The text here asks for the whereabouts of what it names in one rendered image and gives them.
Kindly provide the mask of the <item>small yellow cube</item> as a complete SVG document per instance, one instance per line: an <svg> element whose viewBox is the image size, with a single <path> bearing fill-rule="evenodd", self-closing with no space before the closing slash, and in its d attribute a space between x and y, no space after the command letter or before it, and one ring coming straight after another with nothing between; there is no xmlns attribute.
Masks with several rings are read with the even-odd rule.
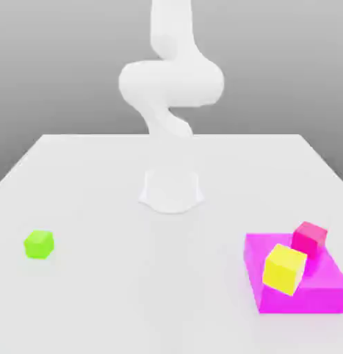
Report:
<svg viewBox="0 0 343 354"><path fill-rule="evenodd" d="M263 284L293 296L304 275L307 257L306 253L276 244L265 259Z"/></svg>

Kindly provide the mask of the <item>small green cube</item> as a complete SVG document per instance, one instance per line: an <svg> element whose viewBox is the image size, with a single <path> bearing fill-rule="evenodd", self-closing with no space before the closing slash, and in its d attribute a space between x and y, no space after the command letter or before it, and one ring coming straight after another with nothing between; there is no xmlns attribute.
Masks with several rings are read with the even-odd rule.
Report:
<svg viewBox="0 0 343 354"><path fill-rule="evenodd" d="M53 233L33 230L24 240L25 253L31 259L46 259L54 250Z"/></svg>

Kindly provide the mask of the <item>small pink cube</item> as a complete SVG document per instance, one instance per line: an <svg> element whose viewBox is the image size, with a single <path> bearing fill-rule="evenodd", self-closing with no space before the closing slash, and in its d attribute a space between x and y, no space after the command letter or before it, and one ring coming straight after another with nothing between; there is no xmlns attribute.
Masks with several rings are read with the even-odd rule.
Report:
<svg viewBox="0 0 343 354"><path fill-rule="evenodd" d="M325 246L328 230L304 221L293 232L291 248L307 254L309 259L317 257Z"/></svg>

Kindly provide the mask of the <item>large magenta box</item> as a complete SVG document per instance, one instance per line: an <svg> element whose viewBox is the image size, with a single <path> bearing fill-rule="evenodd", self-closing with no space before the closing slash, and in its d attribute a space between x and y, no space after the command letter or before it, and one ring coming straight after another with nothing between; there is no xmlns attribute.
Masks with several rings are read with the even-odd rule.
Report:
<svg viewBox="0 0 343 354"><path fill-rule="evenodd" d="M294 295L263 284L264 262L276 244L291 244L291 234L246 234L243 258L260 313L343 313L343 274L326 248L306 262Z"/></svg>

